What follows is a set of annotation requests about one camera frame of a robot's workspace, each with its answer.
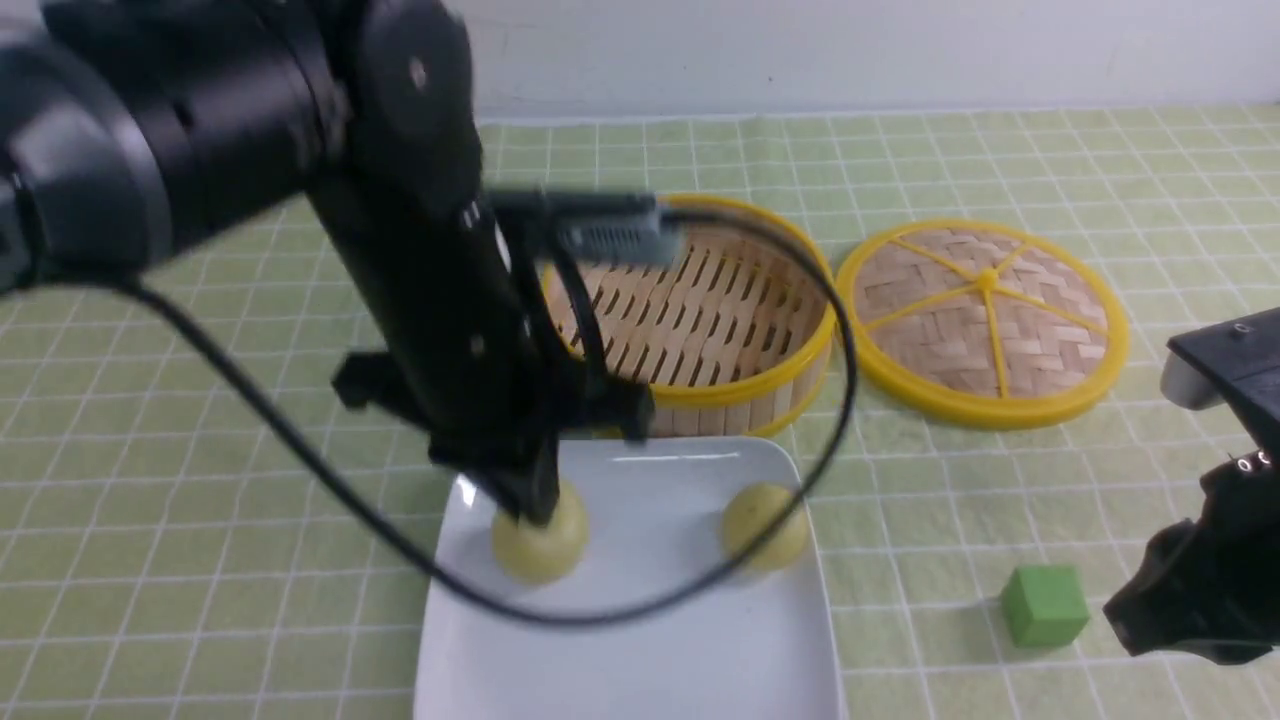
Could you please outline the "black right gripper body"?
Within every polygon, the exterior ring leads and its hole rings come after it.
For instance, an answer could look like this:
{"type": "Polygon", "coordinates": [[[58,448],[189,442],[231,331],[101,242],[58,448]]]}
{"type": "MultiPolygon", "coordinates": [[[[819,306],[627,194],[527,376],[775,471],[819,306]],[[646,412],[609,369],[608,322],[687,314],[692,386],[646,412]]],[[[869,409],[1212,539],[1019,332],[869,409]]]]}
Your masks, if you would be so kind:
{"type": "Polygon", "coordinates": [[[1258,450],[1199,484],[1199,516],[1148,541],[1103,615],[1130,656],[1167,651],[1220,666],[1251,664],[1279,644],[1277,462],[1258,450]]]}

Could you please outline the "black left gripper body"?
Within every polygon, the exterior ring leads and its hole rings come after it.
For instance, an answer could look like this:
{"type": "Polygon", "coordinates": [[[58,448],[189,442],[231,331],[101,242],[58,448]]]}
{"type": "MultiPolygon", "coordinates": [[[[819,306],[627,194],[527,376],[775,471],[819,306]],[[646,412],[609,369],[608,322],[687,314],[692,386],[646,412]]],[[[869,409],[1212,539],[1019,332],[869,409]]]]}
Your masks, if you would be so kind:
{"type": "Polygon", "coordinates": [[[599,348],[570,352],[534,265],[576,275],[572,237],[657,241],[657,200],[625,191],[499,190],[443,214],[393,191],[315,190],[310,201],[385,341],[335,382],[424,429],[433,461],[543,524],[558,501],[561,437],[611,429],[641,442],[655,401],[599,348]]]}

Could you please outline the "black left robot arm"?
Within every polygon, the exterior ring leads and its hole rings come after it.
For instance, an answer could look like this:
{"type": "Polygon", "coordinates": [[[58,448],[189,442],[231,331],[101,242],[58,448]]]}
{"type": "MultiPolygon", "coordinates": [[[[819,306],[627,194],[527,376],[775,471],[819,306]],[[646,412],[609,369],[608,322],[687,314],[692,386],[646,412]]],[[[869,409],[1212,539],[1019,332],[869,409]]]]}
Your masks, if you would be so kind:
{"type": "Polygon", "coordinates": [[[535,252],[634,193],[486,191],[465,23],[439,1],[49,1],[3,44],[3,291],[120,287],[303,195],[384,338],[333,388],[516,518],[563,433],[649,436],[648,387],[575,357],[535,252]]]}

